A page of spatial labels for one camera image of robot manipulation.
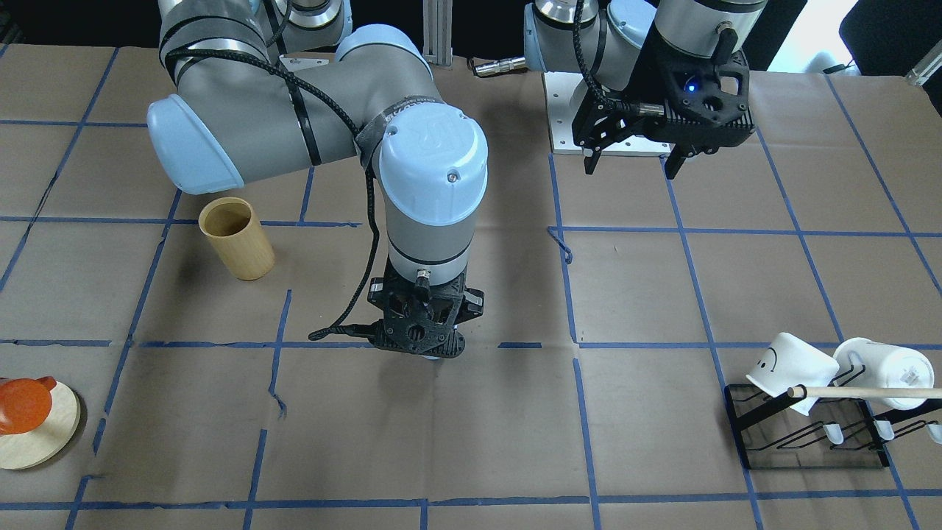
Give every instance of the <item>wooden stick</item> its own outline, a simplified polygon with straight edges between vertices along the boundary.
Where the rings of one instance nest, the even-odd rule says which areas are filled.
[[[865,387],[805,387],[788,389],[788,397],[853,399],[942,399],[942,389],[871,389]]]

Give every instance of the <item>white mounting plate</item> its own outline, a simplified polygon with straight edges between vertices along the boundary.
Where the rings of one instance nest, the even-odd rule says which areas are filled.
[[[314,68],[315,66],[323,66],[330,62],[325,58],[281,56],[278,59],[281,60],[288,72],[297,72],[298,70],[306,70],[308,68]]]
[[[556,155],[582,155],[582,148],[573,142],[573,118],[578,105],[571,103],[573,92],[582,82],[582,74],[569,72],[546,72],[543,88],[546,91],[546,114],[549,118],[549,136]],[[615,157],[659,157],[671,152],[671,145],[650,141],[643,136],[632,136],[611,145],[602,155]]]

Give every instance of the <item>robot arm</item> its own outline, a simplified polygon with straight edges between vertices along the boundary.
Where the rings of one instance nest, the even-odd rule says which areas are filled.
[[[340,0],[280,1],[161,1],[160,57],[177,93],[148,112],[158,158],[178,188],[205,193],[359,155],[369,189],[375,175],[386,201],[389,258],[368,295],[383,318],[340,319],[312,340],[343,333],[383,349],[456,356],[464,348],[457,324],[483,310],[483,293],[464,284],[487,183],[483,132],[442,102],[429,65],[398,30],[370,25],[345,37],[349,5]],[[318,28],[293,16],[333,6]],[[292,74],[276,62],[282,50],[325,38],[342,39],[329,65]]]
[[[536,0],[525,11],[527,66],[582,73],[573,139],[591,174],[632,135],[674,144],[665,169],[743,143],[755,131],[740,50],[767,0]]]

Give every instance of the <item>mug with smiley face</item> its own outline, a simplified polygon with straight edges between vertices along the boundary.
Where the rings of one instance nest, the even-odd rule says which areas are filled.
[[[779,333],[746,375],[750,383],[772,397],[795,385],[826,387],[840,365],[832,357],[790,333]],[[807,398],[791,406],[805,416],[818,401]]]

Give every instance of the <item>black cable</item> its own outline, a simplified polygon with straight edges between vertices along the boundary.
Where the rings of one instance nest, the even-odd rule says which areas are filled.
[[[573,13],[575,18],[573,21],[573,48],[576,51],[576,63],[578,63],[579,71],[582,73],[582,79],[585,81],[586,86],[589,87],[589,91],[592,93],[595,101],[605,106],[605,108],[614,108],[615,102],[602,92],[598,81],[596,81],[592,73],[589,72],[589,69],[586,67],[586,60],[582,56],[582,36],[579,35],[579,30],[582,25],[583,4],[585,4],[585,0],[576,0],[576,12]]]
[[[363,287],[366,286],[366,281],[369,279],[370,272],[373,270],[373,262],[376,261],[376,250],[380,245],[380,229],[376,226],[376,212],[375,212],[375,203],[376,196],[373,191],[373,179],[376,178],[376,175],[373,174],[373,166],[369,165],[366,167],[366,222],[369,224],[369,229],[373,232],[373,241],[369,246],[369,258],[366,260],[366,270],[363,271],[363,277],[360,278],[360,285],[357,286],[356,291],[353,293],[353,297],[350,298],[347,308],[344,309],[344,312],[341,313],[337,320],[325,328],[318,329],[315,332],[312,332],[307,336],[308,340],[321,340],[328,335],[346,335],[344,327],[340,324],[350,315],[350,312],[353,310],[353,306],[356,305],[357,299],[360,298],[360,294],[363,292]]]
[[[319,88],[294,75],[293,73],[280,70],[277,67],[272,66],[255,56],[249,55],[245,52],[234,52],[231,50],[183,49],[169,52],[165,60],[176,60],[178,58],[222,58],[236,62],[244,62],[245,64],[249,64],[256,68],[261,68],[271,75],[279,76],[281,79],[284,79],[285,82],[291,83],[303,91],[310,92],[317,99],[322,101],[324,105],[326,105],[330,110],[332,110],[333,113],[337,115],[337,117],[340,118],[344,125],[346,125],[350,130],[350,134],[352,134],[354,138],[356,138],[356,135],[360,134],[360,127],[358,127],[357,124],[353,122],[347,112],[344,111],[344,109],[342,109],[340,105],[331,98],[331,96],[327,95]]]
[[[337,117],[347,126],[350,131],[350,134],[353,135],[353,138],[356,138],[360,134],[360,127],[350,118],[344,109],[335,102],[331,96],[327,95],[314,85],[308,83],[307,81],[301,79],[300,77],[264,62],[263,60],[253,57],[244,52],[233,52],[229,50],[174,50],[167,54],[166,60],[176,60],[178,58],[221,58],[226,60],[233,60],[237,62],[243,62],[261,68],[271,75],[277,75],[281,79],[284,79],[286,83],[291,83],[296,87],[302,89],[303,91],[310,92],[317,99],[322,101],[330,110],[333,111]],[[317,331],[308,335],[309,340],[321,340],[328,335],[334,334],[346,334],[345,327],[341,324],[343,321],[350,315],[350,312],[353,310],[353,307],[356,305],[356,301],[360,298],[360,294],[363,293],[363,288],[366,286],[366,281],[369,279],[370,273],[373,270],[373,263],[376,261],[376,252],[380,246],[380,229],[376,226],[376,192],[373,190],[373,179],[376,178],[376,175],[373,173],[373,167],[367,166],[365,171],[366,176],[366,221],[369,224],[369,229],[373,233],[373,241],[370,243],[369,248],[369,258],[366,261],[366,270],[363,273],[363,277],[360,279],[360,285],[357,286],[356,291],[353,293],[353,296],[350,298],[347,308],[344,309],[344,312],[333,321],[333,323],[323,329],[318,329]]]
[[[294,7],[294,3],[291,0],[284,0],[284,17],[282,18],[282,23],[278,25],[278,29],[271,35],[267,41],[265,41],[266,49],[270,48],[284,33],[284,29],[288,27],[288,19],[291,18],[291,9]]]

